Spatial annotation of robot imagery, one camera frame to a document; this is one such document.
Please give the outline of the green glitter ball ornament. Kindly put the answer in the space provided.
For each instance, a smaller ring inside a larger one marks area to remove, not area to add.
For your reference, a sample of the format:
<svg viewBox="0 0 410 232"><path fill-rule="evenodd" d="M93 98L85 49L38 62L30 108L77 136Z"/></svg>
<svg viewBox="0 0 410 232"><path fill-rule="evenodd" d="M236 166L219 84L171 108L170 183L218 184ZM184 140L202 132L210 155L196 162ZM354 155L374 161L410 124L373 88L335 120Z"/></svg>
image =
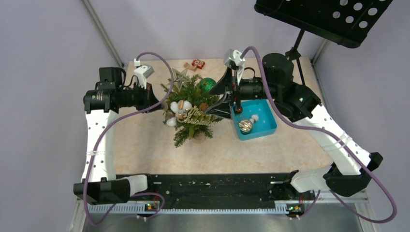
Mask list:
<svg viewBox="0 0 410 232"><path fill-rule="evenodd" d="M210 77L206 77L200 80L198 86L199 88L204 91L204 92L208 92L209 90L211 90L215 85L217 84L217 82L210 78Z"/></svg>

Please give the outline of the pine cone ornament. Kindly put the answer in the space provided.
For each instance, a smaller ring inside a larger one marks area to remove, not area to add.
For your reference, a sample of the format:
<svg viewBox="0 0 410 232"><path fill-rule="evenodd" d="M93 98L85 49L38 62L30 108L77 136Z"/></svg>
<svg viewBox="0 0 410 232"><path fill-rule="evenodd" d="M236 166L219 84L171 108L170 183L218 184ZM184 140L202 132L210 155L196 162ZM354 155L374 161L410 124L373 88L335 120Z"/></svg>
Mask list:
<svg viewBox="0 0 410 232"><path fill-rule="evenodd" d="M199 105L199 110L205 112L208 109L209 105L206 102L203 102Z"/></svg>

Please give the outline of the white cotton boll sprig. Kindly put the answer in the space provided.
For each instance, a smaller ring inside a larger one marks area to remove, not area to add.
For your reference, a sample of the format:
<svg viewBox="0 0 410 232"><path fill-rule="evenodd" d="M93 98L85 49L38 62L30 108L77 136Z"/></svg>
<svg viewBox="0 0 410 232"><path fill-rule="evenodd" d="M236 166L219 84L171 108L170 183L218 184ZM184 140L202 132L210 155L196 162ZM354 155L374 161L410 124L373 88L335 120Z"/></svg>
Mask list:
<svg viewBox="0 0 410 232"><path fill-rule="evenodd" d="M187 100L171 102L165 114L165 124L175 127L177 122L183 122L187 118L187 112L192 108L192 104Z"/></svg>

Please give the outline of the gold glitter word ornament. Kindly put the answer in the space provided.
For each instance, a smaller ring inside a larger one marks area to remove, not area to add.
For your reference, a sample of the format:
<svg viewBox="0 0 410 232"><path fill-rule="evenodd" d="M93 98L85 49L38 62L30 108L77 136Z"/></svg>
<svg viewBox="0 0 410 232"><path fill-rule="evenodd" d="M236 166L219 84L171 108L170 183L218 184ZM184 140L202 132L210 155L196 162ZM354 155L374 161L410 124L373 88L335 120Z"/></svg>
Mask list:
<svg viewBox="0 0 410 232"><path fill-rule="evenodd" d="M201 112L196 106L186 110L176 116L180 123L187 123L199 126L214 126L216 123L211 115Z"/></svg>

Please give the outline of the small green christmas tree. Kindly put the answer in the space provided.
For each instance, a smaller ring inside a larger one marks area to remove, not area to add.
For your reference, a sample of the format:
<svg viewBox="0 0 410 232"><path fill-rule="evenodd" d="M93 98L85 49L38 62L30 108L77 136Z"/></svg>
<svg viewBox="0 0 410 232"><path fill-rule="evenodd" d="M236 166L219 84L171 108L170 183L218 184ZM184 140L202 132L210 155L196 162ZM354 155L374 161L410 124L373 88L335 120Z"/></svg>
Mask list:
<svg viewBox="0 0 410 232"><path fill-rule="evenodd" d="M161 84L165 92L171 91L164 102L164 125L175 129L174 146L181 147L188 140L212 138L212 127L221 117L206 114L219 97L209 94L216 81L209 77L181 75L171 84Z"/></svg>

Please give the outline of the teal plastic tray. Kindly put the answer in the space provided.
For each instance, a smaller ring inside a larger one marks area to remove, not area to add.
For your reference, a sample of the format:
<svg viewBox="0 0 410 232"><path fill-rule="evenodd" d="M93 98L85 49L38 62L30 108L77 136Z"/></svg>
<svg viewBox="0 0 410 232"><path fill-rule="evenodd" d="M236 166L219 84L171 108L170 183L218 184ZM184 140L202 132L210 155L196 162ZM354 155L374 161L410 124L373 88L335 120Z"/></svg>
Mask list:
<svg viewBox="0 0 410 232"><path fill-rule="evenodd" d="M267 100L251 100L241 102L242 113L235 114L234 107L231 110L231 117L237 137L241 141L256 139L274 134L277 130L277 122ZM252 125L250 133L244 134L239 127L239 122L244 119L250 120L253 115L258 116L258 120Z"/></svg>

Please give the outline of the silver gold star topper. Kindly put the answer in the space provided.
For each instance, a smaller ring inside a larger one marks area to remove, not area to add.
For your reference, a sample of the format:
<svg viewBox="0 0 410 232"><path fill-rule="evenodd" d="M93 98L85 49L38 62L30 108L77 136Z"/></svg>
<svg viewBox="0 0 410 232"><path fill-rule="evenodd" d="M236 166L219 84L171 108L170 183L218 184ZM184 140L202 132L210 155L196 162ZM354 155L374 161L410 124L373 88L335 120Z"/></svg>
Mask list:
<svg viewBox="0 0 410 232"><path fill-rule="evenodd" d="M186 87L187 84L192 82L192 79L188 75L188 69L185 68L183 71L178 71L175 68L172 68L173 75L174 75L174 80L169 83L166 86L170 86L173 83L173 86L176 87L178 90L181 90L182 87Z"/></svg>

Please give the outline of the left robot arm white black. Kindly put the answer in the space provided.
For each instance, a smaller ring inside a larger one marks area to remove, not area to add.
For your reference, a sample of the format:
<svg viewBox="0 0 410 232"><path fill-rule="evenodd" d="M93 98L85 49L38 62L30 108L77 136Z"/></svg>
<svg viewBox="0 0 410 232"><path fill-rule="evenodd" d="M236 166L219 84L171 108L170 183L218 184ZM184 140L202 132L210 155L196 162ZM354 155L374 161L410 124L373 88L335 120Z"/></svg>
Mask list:
<svg viewBox="0 0 410 232"><path fill-rule="evenodd" d="M126 203L135 193L149 200L155 194L154 185L144 174L117 178L112 124L118 118L120 108L147 108L150 112L161 108L152 85L147 82L153 73L150 65L137 67L134 70L135 82L132 87L126 87L123 69L100 68L99 82L83 97L88 127L86 163L80 183L73 185L73 193L91 205Z"/></svg>

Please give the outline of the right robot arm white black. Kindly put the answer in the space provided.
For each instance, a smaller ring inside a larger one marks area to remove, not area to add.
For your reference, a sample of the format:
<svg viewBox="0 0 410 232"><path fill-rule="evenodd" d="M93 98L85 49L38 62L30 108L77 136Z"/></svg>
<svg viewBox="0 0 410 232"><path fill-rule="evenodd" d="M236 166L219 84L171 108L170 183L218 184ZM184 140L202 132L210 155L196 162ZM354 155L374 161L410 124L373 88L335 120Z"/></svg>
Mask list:
<svg viewBox="0 0 410 232"><path fill-rule="evenodd" d="M244 55L229 50L224 57L226 71L210 94L221 100L207 113L232 119L243 114L244 104L266 99L277 116L290 127L306 130L331 157L329 167L297 171L283 186L289 199L297 199L309 190L329 190L350 197L375 180L373 171L383 158L361 148L329 115L320 98L307 86L293 80L293 62L285 55L270 53L257 57L260 77L243 79Z"/></svg>

